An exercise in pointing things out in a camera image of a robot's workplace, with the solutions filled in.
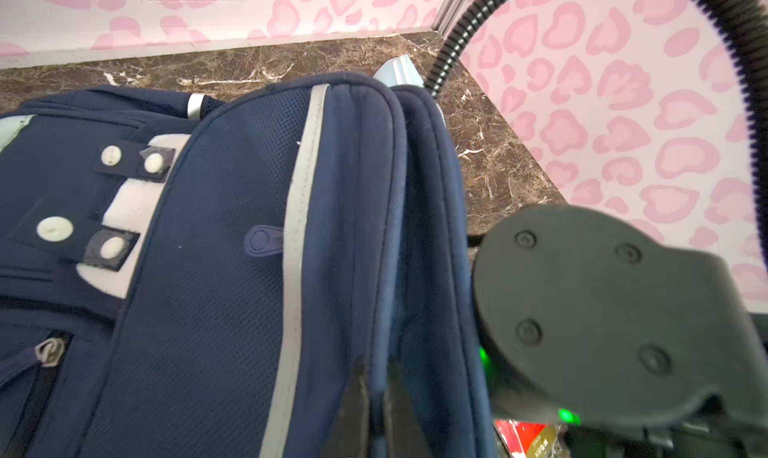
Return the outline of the light blue pencil case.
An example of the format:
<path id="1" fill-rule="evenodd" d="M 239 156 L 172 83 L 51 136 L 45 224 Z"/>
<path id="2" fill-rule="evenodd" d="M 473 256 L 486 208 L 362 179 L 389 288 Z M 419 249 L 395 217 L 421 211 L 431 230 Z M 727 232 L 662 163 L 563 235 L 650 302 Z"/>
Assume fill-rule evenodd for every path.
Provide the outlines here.
<path id="1" fill-rule="evenodd" d="M 388 87 L 424 86 L 424 81 L 409 55 L 389 59 L 375 72 L 373 78 Z"/>

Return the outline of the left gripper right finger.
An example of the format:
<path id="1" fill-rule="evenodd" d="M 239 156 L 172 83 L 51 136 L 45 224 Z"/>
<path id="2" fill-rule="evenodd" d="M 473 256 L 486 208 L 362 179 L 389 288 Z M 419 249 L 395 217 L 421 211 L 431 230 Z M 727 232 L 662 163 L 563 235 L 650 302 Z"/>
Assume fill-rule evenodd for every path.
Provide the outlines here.
<path id="1" fill-rule="evenodd" d="M 383 417 L 389 458 L 432 457 L 404 376 L 396 361 L 390 361 L 387 367 Z"/>

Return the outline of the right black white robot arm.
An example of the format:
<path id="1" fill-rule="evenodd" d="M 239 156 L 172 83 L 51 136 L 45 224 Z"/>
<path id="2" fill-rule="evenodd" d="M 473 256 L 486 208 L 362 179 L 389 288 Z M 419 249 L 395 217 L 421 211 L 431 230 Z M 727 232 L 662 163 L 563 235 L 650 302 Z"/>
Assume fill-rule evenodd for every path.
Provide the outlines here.
<path id="1" fill-rule="evenodd" d="M 495 418 L 564 424 L 575 457 L 766 455 L 767 322 L 722 259 L 564 204 L 468 243 Z"/>

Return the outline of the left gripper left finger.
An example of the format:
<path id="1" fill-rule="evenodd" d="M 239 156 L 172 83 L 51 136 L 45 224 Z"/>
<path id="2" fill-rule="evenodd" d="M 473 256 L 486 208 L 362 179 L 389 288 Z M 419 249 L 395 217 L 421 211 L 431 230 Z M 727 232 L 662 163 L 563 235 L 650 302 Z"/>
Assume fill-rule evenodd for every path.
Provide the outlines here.
<path id="1" fill-rule="evenodd" d="M 321 457 L 366 458 L 370 439 L 370 393 L 367 368 L 358 357 L 334 416 L 331 431 L 321 450 Z"/>

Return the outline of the red rectangular box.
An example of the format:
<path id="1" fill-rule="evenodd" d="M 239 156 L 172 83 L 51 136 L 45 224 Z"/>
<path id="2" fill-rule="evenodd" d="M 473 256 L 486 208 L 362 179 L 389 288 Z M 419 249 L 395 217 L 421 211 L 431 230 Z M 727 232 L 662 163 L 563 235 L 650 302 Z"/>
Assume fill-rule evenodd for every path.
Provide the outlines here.
<path id="1" fill-rule="evenodd" d="M 553 425 L 495 420 L 494 426 L 511 457 L 551 457 L 558 439 L 557 428 Z"/>

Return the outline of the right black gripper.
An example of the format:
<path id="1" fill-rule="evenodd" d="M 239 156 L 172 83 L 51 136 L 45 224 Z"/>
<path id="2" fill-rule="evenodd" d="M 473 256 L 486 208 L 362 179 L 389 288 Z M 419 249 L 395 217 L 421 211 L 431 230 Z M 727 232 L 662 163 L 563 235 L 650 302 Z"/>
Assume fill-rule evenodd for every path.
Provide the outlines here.
<path id="1" fill-rule="evenodd" d="M 496 417 L 639 434 L 767 427 L 767 357 L 725 262 L 609 215 L 527 207 L 481 240 L 472 297 Z"/>

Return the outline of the navy blue student backpack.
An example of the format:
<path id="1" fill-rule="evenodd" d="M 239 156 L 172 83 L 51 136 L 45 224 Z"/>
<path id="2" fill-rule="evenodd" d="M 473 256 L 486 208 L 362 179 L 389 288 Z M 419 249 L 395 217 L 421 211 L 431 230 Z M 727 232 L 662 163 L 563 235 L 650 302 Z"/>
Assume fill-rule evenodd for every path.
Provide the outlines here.
<path id="1" fill-rule="evenodd" d="M 1 117 L 1 453 L 321 457 L 354 361 L 432 457 L 492 457 L 460 167 L 348 73 L 225 103 L 104 86 Z"/>

